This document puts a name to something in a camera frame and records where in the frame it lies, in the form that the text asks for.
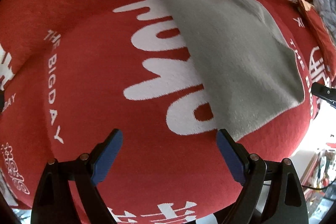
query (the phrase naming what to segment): silver rivet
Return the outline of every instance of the silver rivet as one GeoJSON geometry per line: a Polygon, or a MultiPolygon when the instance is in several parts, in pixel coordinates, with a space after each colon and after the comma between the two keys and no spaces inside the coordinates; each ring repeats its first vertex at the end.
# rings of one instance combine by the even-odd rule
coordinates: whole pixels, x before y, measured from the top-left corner
{"type": "Polygon", "coordinates": [[[89,158],[89,154],[88,154],[88,153],[81,154],[81,155],[79,156],[79,158],[80,158],[81,160],[87,160],[87,159],[89,158]]]}
{"type": "Polygon", "coordinates": [[[56,162],[54,158],[48,160],[48,164],[52,165],[56,162]]]}
{"type": "Polygon", "coordinates": [[[292,164],[292,161],[288,158],[285,158],[283,159],[283,162],[286,164],[286,165],[291,165],[292,164]]]}
{"type": "Polygon", "coordinates": [[[250,155],[250,159],[251,159],[251,160],[259,160],[260,157],[259,157],[257,154],[251,154],[251,155],[250,155]]]}

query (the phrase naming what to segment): blue gripper pad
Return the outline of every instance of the blue gripper pad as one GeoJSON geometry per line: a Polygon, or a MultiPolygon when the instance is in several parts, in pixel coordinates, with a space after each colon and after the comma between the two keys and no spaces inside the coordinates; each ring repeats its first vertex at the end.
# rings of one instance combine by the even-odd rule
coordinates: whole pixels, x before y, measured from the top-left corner
{"type": "Polygon", "coordinates": [[[239,156],[236,154],[229,140],[224,136],[221,130],[217,132],[216,142],[234,180],[243,185],[245,183],[244,164],[241,162],[239,156]]]}
{"type": "Polygon", "coordinates": [[[105,144],[105,148],[98,156],[93,165],[91,181],[94,185],[102,182],[109,172],[123,143],[123,133],[118,130],[105,144]]]}

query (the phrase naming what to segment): red blanket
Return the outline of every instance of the red blanket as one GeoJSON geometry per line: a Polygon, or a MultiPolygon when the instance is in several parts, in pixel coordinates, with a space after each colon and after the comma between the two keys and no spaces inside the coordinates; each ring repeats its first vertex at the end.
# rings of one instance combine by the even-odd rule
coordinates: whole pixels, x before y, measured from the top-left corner
{"type": "MultiPolygon", "coordinates": [[[[296,0],[258,1],[296,50],[305,102],[240,142],[281,160],[316,115],[311,83],[328,78],[296,0]]],[[[218,152],[206,94],[179,39],[159,0],[2,0],[0,167],[16,197],[31,206],[48,158],[73,160],[120,128],[124,144],[98,185],[118,222],[178,224],[233,203],[241,187],[218,152]]]]}

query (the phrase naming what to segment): gray cloth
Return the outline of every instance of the gray cloth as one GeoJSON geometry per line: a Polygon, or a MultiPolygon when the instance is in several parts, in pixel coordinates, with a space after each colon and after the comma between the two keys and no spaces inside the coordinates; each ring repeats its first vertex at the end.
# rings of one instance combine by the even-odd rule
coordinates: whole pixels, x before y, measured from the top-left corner
{"type": "Polygon", "coordinates": [[[163,0],[209,94],[217,128],[239,140],[305,99],[296,56],[255,0],[163,0]]]}
{"type": "Polygon", "coordinates": [[[317,12],[336,41],[336,0],[313,0],[317,12]]]}

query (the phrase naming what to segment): blue gray fabric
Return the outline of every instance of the blue gray fabric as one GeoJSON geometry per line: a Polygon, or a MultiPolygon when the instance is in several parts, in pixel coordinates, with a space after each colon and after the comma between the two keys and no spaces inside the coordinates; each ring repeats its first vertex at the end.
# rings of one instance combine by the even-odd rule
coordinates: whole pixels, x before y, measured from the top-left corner
{"type": "Polygon", "coordinates": [[[313,0],[313,4],[336,41],[336,0],[313,0]]]}
{"type": "Polygon", "coordinates": [[[305,99],[294,51],[256,0],[163,0],[209,95],[237,141],[305,99]]]}

